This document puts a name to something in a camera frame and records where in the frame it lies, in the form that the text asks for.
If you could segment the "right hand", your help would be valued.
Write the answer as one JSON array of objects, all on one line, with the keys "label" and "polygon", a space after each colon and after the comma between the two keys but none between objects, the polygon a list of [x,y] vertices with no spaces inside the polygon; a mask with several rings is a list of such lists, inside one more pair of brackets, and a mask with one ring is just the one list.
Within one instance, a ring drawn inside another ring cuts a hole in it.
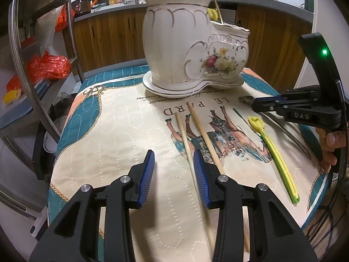
[{"label": "right hand", "polygon": [[335,150],[346,146],[346,135],[344,131],[328,133],[321,128],[316,128],[316,132],[319,135],[322,151],[319,171],[321,173],[328,173],[338,162],[337,157],[334,155]]}]

